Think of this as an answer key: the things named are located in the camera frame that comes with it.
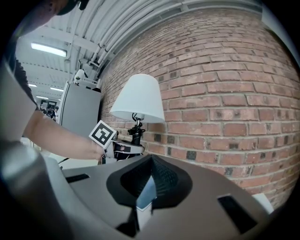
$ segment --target white lampshade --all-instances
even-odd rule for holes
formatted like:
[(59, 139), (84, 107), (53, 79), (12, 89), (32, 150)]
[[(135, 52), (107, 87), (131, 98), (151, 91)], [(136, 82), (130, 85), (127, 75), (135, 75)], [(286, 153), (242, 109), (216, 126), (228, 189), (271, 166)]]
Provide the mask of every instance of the white lampshade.
[(163, 103), (157, 80), (147, 74), (136, 74), (130, 77), (110, 113), (121, 119), (133, 120), (132, 114), (142, 114), (142, 122), (164, 122)]

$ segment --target black slot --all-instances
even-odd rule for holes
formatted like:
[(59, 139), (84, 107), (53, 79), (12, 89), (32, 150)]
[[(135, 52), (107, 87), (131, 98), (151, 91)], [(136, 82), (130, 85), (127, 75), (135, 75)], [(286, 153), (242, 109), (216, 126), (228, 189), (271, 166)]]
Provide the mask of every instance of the black slot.
[(217, 199), (241, 234), (253, 228), (257, 222), (231, 196)]
[(66, 180), (67, 180), (68, 183), (71, 183), (71, 182), (77, 182), (77, 181), (80, 181), (80, 180), (84, 180), (84, 179), (87, 179), (87, 178), (89, 178), (89, 175), (86, 175), (84, 173), (84, 174), (80, 174), (80, 175), (76, 175), (76, 176), (66, 177)]

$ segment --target white ceiling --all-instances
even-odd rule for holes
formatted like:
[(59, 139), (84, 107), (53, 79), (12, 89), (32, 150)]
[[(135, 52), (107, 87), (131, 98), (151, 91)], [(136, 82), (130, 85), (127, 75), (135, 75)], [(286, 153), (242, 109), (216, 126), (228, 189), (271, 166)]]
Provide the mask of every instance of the white ceiling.
[[(92, 58), (98, 43), (109, 31), (109, 38), (97, 54), (97, 59), (112, 59), (131, 39), (154, 24), (174, 15), (190, 10), (211, 7), (250, 8), (260, 11), (254, 0), (90, 0), (86, 9), (77, 7), (67, 15), (56, 16), (45, 26), (19, 39), (16, 57), (23, 65), (34, 97), (43, 96), (58, 100), (61, 92), (50, 87), (63, 89), (67, 80), (79, 69), (78, 60)], [(125, 18), (122, 14), (128, 10)], [(61, 57), (31, 48), (32, 42), (67, 50)], [(105, 48), (112, 50), (106, 54)]]

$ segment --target dark opening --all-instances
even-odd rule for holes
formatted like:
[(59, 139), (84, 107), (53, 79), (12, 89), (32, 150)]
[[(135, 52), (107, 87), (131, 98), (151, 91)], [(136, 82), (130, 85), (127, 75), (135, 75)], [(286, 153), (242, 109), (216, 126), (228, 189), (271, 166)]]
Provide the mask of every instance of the dark opening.
[(217, 199), (231, 218), (241, 234), (253, 228), (257, 222), (231, 196), (224, 196)]

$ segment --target person's arm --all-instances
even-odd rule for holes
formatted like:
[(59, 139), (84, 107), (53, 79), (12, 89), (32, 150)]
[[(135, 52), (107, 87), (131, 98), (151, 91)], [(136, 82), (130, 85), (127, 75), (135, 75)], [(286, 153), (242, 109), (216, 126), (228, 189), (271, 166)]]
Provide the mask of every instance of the person's arm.
[(96, 159), (104, 155), (103, 148), (91, 139), (64, 129), (40, 111), (35, 111), (28, 122), (24, 136), (39, 147), (66, 158)]

